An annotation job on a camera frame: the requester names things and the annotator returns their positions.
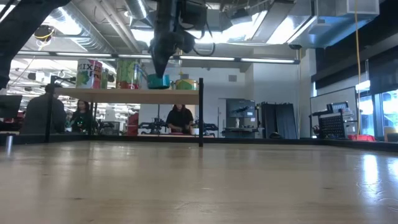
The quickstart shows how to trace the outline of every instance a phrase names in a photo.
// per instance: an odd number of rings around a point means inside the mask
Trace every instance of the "man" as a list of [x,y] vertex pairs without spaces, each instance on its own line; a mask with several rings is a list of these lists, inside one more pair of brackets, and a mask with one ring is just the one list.
[[[28,103],[20,134],[45,134],[49,92],[50,84],[45,87],[44,95],[33,98]],[[63,103],[58,100],[59,95],[54,94],[53,97],[50,133],[63,133],[67,114],[63,108]]]

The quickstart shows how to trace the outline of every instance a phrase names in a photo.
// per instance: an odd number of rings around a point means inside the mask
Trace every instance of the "wooden table surface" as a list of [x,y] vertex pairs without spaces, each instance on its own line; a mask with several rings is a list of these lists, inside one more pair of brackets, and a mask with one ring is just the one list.
[[396,224],[398,154],[69,142],[0,152],[0,223]]

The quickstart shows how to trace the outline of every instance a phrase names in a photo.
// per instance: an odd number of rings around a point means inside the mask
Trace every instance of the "person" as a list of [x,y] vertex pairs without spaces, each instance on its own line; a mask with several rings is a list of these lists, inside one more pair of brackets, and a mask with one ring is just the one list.
[[166,123],[172,133],[191,134],[193,125],[192,112],[186,109],[185,105],[174,105],[167,116]]
[[[20,134],[45,134],[47,125],[47,108],[49,103],[50,84],[45,87],[45,94],[33,98],[27,105],[24,124]],[[53,95],[52,119],[50,133],[63,133],[67,114],[63,103],[58,100],[59,95]]]
[[72,123],[72,132],[81,133],[88,128],[88,124],[90,120],[92,121],[93,117],[90,116],[90,106],[88,102],[83,100],[77,101],[77,109],[73,113],[71,118]]

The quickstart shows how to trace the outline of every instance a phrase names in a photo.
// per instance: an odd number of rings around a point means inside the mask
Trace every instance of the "computer monitor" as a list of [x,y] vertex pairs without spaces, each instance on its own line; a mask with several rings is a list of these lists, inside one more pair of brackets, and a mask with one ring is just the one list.
[[22,95],[0,95],[0,118],[16,118]]

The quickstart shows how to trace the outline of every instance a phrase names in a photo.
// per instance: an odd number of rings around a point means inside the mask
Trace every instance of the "colorful label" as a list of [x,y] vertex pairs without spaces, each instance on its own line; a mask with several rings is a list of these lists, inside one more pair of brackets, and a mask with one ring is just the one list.
[[78,61],[76,88],[100,88],[102,63],[80,59]]

